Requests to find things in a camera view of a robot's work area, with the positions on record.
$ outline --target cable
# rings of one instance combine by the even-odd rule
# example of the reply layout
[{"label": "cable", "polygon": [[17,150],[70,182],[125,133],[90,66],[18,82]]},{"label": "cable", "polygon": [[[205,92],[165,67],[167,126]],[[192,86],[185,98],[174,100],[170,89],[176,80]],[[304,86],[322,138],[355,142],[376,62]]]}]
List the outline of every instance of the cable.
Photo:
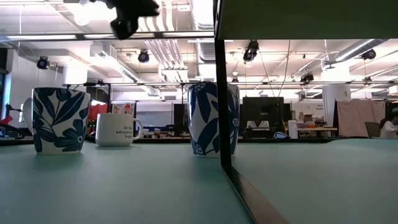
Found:
[{"label": "cable", "polygon": [[274,90],[272,89],[271,82],[269,81],[269,76],[268,76],[268,73],[267,73],[266,65],[264,64],[264,61],[263,61],[263,59],[262,59],[262,55],[261,55],[261,49],[260,49],[260,47],[259,47],[259,51],[260,51],[260,58],[261,58],[262,66],[264,67],[264,71],[266,72],[266,76],[267,76],[267,79],[268,79],[268,84],[269,84],[269,87],[271,88],[272,96],[274,96],[274,97],[275,97]]},{"label": "cable", "polygon": [[290,52],[290,42],[291,42],[291,40],[289,40],[289,46],[287,47],[287,57],[286,57],[286,67],[285,67],[285,78],[284,78],[284,81],[282,82],[282,86],[280,87],[278,97],[280,96],[280,93],[282,92],[282,89],[283,89],[284,84],[285,84],[285,81],[286,81],[287,66],[288,66],[288,64],[289,64],[289,55],[290,55],[290,54],[289,54],[289,52]]}]

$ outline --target white mug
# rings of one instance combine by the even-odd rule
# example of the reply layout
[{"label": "white mug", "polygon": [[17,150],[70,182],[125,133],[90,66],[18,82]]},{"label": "white mug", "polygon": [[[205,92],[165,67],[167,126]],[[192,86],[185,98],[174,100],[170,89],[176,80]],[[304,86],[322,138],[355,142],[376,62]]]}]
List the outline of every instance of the white mug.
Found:
[{"label": "white mug", "polygon": [[[139,133],[133,136],[134,122]],[[143,125],[139,119],[128,114],[100,113],[97,116],[95,142],[99,146],[129,146],[133,140],[142,137]]]}]

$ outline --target ceiling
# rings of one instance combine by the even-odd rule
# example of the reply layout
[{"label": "ceiling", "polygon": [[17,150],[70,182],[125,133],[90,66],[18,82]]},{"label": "ceiling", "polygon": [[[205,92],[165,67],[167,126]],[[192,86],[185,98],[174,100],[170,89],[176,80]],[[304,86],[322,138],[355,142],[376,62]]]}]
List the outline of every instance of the ceiling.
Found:
[{"label": "ceiling", "polygon": [[[0,35],[1,34],[47,34],[47,33],[95,33],[111,32],[109,21],[93,20],[88,25],[79,26],[74,20],[74,14],[68,11],[68,6],[61,4],[62,1],[50,1],[53,4],[41,4],[33,6],[5,6],[5,3],[12,1],[0,0]],[[191,12],[186,10],[188,0],[172,1],[173,26],[176,30],[193,30],[193,19]],[[266,82],[268,79],[273,82],[300,80],[303,72],[297,71],[304,65],[310,63],[307,68],[313,72],[315,80],[321,80],[321,60],[314,60],[315,57],[325,52],[333,55],[356,43],[358,39],[350,40],[258,40],[259,52],[253,60],[251,66],[245,66],[243,63],[243,52],[247,47],[248,40],[229,40],[225,43],[226,48],[226,71],[228,80],[238,77],[240,82]],[[117,50],[117,59],[129,70],[137,74],[140,80],[144,82],[159,82],[159,62],[149,51],[150,60],[147,63],[140,63],[137,59],[141,49],[147,49],[144,40],[109,40],[102,43],[112,45]],[[197,56],[197,44],[189,43],[187,39],[178,39],[178,48],[182,60],[187,67],[189,79],[194,80],[202,75],[198,71],[200,64]],[[91,69],[88,72],[89,78],[100,78],[112,80],[113,82],[123,82],[123,76],[112,66],[103,63],[98,58],[90,55],[90,45],[92,41],[69,41],[69,42],[24,42],[22,49],[25,49],[30,57],[38,58],[35,54],[37,50],[48,49],[66,49],[73,54],[88,61]],[[11,47],[16,48],[16,43],[11,43]],[[370,74],[385,68],[397,65],[398,39],[390,39],[387,42],[374,48],[377,56],[373,61],[367,61],[366,66],[363,60],[351,59],[338,66],[349,67],[351,80],[362,80],[365,74]],[[211,73],[215,73],[215,66],[210,66]],[[391,72],[380,76],[378,80],[390,80],[398,78],[398,73]],[[388,86],[378,86],[377,88],[386,88]],[[242,88],[255,89],[257,85],[245,85]],[[261,86],[261,89],[267,89],[270,86]],[[302,89],[302,86],[285,86],[284,89],[296,88]],[[115,91],[142,91],[138,87],[120,87]]]}]

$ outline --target office chair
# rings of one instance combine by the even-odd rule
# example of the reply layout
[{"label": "office chair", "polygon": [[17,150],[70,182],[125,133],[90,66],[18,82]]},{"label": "office chair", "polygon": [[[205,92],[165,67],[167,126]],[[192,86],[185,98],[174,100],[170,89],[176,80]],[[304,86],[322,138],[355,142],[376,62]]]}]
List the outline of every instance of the office chair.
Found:
[{"label": "office chair", "polygon": [[369,138],[379,138],[380,128],[379,123],[376,122],[365,122],[366,131],[368,132]]}]

